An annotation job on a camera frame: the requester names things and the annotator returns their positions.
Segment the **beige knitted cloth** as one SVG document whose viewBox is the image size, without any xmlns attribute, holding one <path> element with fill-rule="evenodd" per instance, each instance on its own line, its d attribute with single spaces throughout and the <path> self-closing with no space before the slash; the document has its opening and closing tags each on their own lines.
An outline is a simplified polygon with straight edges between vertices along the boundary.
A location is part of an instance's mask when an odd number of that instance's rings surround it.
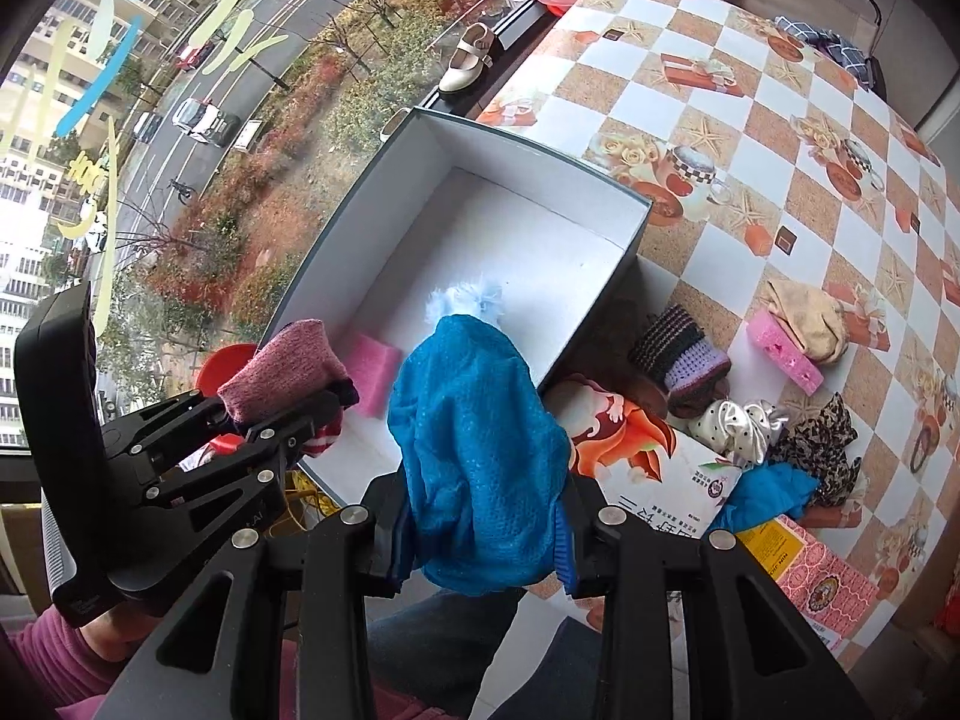
<svg viewBox="0 0 960 720">
<path fill-rule="evenodd" d="M 848 332 L 833 296 L 786 278 L 770 278 L 761 295 L 765 309 L 807 359 L 827 366 L 844 355 Z"/>
</svg>

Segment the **light blue fluffy pompom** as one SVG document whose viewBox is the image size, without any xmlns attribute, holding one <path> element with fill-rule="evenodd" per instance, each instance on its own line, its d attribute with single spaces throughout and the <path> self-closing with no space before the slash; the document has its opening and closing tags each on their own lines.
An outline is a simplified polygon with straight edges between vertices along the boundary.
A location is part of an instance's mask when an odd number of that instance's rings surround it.
<svg viewBox="0 0 960 720">
<path fill-rule="evenodd" d="M 448 288 L 435 289 L 425 305 L 425 322 L 436 327 L 441 319 L 450 316 L 472 316 L 498 327 L 503 317 L 503 288 L 498 281 L 482 278 L 461 281 Z"/>
</svg>

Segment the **blue mesh cloth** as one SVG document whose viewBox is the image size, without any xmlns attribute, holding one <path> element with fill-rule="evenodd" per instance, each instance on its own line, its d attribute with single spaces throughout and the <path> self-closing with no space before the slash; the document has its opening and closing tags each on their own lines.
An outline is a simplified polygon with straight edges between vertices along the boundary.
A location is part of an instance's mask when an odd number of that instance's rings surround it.
<svg viewBox="0 0 960 720">
<path fill-rule="evenodd" d="M 488 595 L 568 561 L 573 444 L 501 330 L 464 314 L 441 319 L 400 367 L 387 426 L 402 454 L 416 564 L 431 582 Z"/>
</svg>

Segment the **purple knitted hat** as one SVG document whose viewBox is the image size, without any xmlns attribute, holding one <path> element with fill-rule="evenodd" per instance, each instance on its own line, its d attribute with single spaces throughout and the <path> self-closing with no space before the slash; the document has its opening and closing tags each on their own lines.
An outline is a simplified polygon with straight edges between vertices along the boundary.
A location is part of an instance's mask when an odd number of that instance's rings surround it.
<svg viewBox="0 0 960 720">
<path fill-rule="evenodd" d="M 732 362 L 683 305 L 669 305 L 631 346 L 628 360 L 665 395 L 680 419 L 703 415 L 719 398 Z"/>
</svg>

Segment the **leopard print scrunchie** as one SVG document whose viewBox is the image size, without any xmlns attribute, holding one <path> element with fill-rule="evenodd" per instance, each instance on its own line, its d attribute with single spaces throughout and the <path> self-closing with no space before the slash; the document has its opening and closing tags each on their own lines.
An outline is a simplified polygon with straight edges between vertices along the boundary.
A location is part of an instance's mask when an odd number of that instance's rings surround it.
<svg viewBox="0 0 960 720">
<path fill-rule="evenodd" d="M 768 458 L 773 465 L 788 463 L 815 479 L 812 504 L 838 507 L 850 499 L 861 475 L 862 458 L 848 452 L 858 437 L 843 397 L 833 394 L 813 418 L 791 427 Z"/>
</svg>

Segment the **pink knitted sock roll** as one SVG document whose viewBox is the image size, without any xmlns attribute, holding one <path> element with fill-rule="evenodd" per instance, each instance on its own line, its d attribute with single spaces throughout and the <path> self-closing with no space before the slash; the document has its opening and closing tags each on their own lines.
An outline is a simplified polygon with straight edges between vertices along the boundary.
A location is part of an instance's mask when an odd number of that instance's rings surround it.
<svg viewBox="0 0 960 720">
<path fill-rule="evenodd" d="M 332 349 L 324 322 L 301 319 L 262 346 L 218 387 L 217 395 L 236 424 L 254 426 L 324 390 L 334 392 L 340 405 L 334 419 L 304 444 L 308 457 L 319 457 L 334 445 L 342 433 L 343 411 L 356 405 L 359 395 Z"/>
</svg>

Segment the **white bag orange print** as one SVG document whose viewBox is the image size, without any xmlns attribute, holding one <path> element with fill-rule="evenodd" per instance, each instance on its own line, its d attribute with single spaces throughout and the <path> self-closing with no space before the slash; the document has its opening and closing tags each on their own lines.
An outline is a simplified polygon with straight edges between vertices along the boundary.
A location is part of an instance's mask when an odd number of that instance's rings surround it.
<svg viewBox="0 0 960 720">
<path fill-rule="evenodd" d="M 641 406 L 582 377 L 545 395 L 568 434 L 569 469 L 597 481 L 618 505 L 661 532 L 700 538 L 742 470 Z"/>
</svg>

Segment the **plaid grey cloth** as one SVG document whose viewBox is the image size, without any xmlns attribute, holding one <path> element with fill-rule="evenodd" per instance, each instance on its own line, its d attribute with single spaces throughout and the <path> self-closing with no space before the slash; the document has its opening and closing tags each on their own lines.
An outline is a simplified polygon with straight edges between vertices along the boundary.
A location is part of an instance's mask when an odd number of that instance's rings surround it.
<svg viewBox="0 0 960 720">
<path fill-rule="evenodd" d="M 836 65 L 846 70 L 861 86 L 872 89 L 875 85 L 874 59 L 864 49 L 848 41 L 831 29 L 817 28 L 805 21 L 794 21 L 788 16 L 776 15 L 775 26 L 789 37 L 799 39 L 827 55 Z"/>
</svg>

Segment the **checkered patterned tablecloth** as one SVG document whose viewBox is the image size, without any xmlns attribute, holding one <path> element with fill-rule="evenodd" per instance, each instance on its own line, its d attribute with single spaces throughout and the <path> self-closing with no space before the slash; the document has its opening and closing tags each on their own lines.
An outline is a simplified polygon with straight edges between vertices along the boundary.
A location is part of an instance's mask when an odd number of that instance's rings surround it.
<svg viewBox="0 0 960 720">
<path fill-rule="evenodd" d="M 958 505 L 958 190 L 846 71 L 722 0 L 576 0 L 483 109 L 651 200 L 641 270 L 731 358 L 731 394 L 810 418 L 843 400 L 861 468 L 812 527 L 876 587 L 861 658 L 934 566 Z M 748 338 L 782 278 L 832 294 L 850 344 L 806 394 Z"/>
</svg>

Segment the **red plastic stool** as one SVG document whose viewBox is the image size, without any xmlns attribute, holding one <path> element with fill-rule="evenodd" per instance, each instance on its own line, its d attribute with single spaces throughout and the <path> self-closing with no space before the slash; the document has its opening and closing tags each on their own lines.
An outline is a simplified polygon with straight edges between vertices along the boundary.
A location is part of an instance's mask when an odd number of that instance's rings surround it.
<svg viewBox="0 0 960 720">
<path fill-rule="evenodd" d="M 255 343 L 235 343 L 223 346 L 212 353 L 200 366 L 195 374 L 194 387 L 202 392 L 204 397 L 211 397 L 217 393 L 225 382 L 235 376 L 256 354 Z M 234 454 L 244 444 L 244 439 L 238 434 L 221 434 L 210 440 L 203 449 L 203 460 L 212 460 L 218 455 Z"/>
</svg>

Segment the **cream shoe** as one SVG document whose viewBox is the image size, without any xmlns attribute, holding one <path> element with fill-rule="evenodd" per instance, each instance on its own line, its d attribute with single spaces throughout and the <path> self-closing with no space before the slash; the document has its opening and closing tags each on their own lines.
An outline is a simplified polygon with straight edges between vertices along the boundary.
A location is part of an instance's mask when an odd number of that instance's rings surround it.
<svg viewBox="0 0 960 720">
<path fill-rule="evenodd" d="M 483 71 L 493 65 L 491 58 L 493 43 L 494 34 L 487 25 L 477 21 L 467 26 L 460 34 L 459 43 L 449 59 L 448 68 L 439 80 L 439 94 L 441 96 L 459 94 L 477 82 Z"/>
<path fill-rule="evenodd" d="M 381 130 L 379 130 L 379 140 L 381 140 L 382 143 L 386 143 L 387 140 L 394 135 L 398 127 L 404 123 L 405 119 L 409 117 L 410 112 L 412 112 L 412 110 L 409 106 L 399 107 L 397 110 L 394 110 L 391 117 L 382 124 Z"/>
</svg>

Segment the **white satin scrunchie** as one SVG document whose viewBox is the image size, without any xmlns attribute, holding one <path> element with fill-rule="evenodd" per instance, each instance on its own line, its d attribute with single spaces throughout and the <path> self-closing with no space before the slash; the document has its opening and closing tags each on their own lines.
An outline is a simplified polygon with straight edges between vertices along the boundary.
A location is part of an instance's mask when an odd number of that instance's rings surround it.
<svg viewBox="0 0 960 720">
<path fill-rule="evenodd" d="M 788 422 L 786 411 L 765 400 L 716 400 L 686 423 L 686 432 L 737 468 L 752 470 L 765 463 Z"/>
</svg>

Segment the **blue plastic cover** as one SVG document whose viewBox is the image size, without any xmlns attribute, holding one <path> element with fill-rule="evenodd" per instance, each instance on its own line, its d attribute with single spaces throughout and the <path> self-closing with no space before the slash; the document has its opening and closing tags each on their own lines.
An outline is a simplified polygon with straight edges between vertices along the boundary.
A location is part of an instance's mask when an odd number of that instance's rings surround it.
<svg viewBox="0 0 960 720">
<path fill-rule="evenodd" d="M 789 463 L 755 466 L 737 481 L 709 531 L 745 532 L 780 515 L 799 520 L 818 486 L 817 478 Z"/>
</svg>

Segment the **pink patterned tissue box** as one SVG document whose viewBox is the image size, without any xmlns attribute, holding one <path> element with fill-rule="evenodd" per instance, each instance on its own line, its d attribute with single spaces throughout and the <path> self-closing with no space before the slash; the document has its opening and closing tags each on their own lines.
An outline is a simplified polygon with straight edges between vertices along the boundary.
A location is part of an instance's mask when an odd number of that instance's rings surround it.
<svg viewBox="0 0 960 720">
<path fill-rule="evenodd" d="M 737 538 L 832 652 L 872 611 L 877 587 L 786 515 Z"/>
</svg>

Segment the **grey-green storage box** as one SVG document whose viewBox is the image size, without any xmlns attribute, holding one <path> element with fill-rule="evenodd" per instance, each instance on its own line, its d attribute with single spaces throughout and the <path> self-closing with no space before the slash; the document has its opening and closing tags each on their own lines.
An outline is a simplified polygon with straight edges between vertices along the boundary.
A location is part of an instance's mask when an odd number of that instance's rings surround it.
<svg viewBox="0 0 960 720">
<path fill-rule="evenodd" d="M 304 257 L 268 330 L 319 319 L 337 356 L 366 335 L 410 353 L 428 298 L 500 286 L 500 327 L 544 383 L 635 260 L 651 205 L 576 158 L 414 109 Z"/>
</svg>

